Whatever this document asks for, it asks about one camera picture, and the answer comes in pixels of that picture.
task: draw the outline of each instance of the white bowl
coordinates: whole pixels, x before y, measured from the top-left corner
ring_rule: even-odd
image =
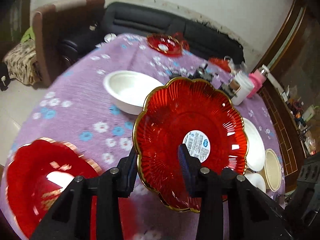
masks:
[[[281,165],[272,149],[266,150],[264,169],[259,172],[266,181],[266,187],[276,192],[281,186]]]
[[[247,154],[247,165],[253,171],[261,171],[265,162],[265,149],[262,138],[252,122],[243,118],[244,132],[248,137],[249,149]]]
[[[244,176],[250,181],[252,185],[263,191],[266,192],[266,183],[263,177],[259,173],[252,173],[251,171],[246,171]]]
[[[103,80],[103,86],[120,110],[138,115],[148,94],[163,84],[145,74],[121,70],[107,75]]]

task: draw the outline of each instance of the metal screw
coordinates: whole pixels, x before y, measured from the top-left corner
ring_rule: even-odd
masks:
[[[117,167],[111,168],[110,173],[111,174],[117,174],[119,172],[119,169]]]
[[[202,168],[200,169],[200,172],[201,172],[202,174],[208,174],[208,173],[210,172],[210,170],[209,170],[207,167],[202,167]]]
[[[74,180],[75,182],[80,182],[81,180],[83,180],[83,176],[78,175],[74,178]]]
[[[237,175],[237,180],[239,180],[239,181],[245,181],[245,176],[243,176],[243,175]]]

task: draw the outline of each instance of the red glass plate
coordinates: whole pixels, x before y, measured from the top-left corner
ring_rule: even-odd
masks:
[[[182,45],[180,42],[168,35],[153,34],[147,37],[149,46],[162,54],[169,56],[181,56]]]
[[[223,92],[202,79],[178,77],[154,89],[135,122],[133,141],[142,182],[177,211],[199,212],[201,206],[185,189],[177,155],[181,143],[218,174],[225,167],[246,170],[242,117]]]
[[[78,156],[67,142],[40,138],[20,147],[9,164],[6,190],[17,224],[30,238],[36,226],[73,177],[94,178],[101,168]],[[92,201],[90,239],[96,236],[96,198]]]

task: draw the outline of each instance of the purple tablecloth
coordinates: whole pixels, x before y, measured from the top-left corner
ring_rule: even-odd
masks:
[[[96,161],[103,171],[116,166],[119,159],[127,156],[132,147],[132,128],[136,116],[126,114],[112,104],[102,84],[105,75],[116,70],[133,70],[165,84],[171,72],[187,76],[205,63],[206,60],[188,51],[184,51],[184,55],[179,58],[166,57],[148,47],[144,37],[131,34],[118,36],[74,64],[54,82],[21,127],[6,167],[19,146],[40,137],[75,144],[87,158]],[[215,65],[209,64],[207,69],[219,74],[212,81],[216,88],[231,77]],[[242,117],[249,119],[257,127],[265,148],[273,149],[282,165],[276,132],[263,100],[254,95],[236,108]],[[15,223],[5,198],[5,174],[6,169],[0,188],[0,208],[13,229],[25,240],[27,238]],[[275,199],[277,194],[283,193],[282,169],[279,191],[269,191],[267,194]],[[199,214],[179,213],[166,208],[155,194],[143,186],[139,178],[130,198],[121,203],[120,207],[122,218],[130,216],[129,220],[132,221],[132,225],[124,225],[128,239],[195,239]],[[224,203],[224,214],[225,217],[228,215],[227,203]],[[227,239],[228,223],[225,222],[224,228]]]

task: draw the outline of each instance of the barcode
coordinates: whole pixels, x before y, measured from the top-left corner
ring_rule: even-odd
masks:
[[[192,138],[189,138],[188,145],[187,145],[187,148],[188,148],[189,153],[191,152],[192,143],[193,143],[193,139],[192,139]]]

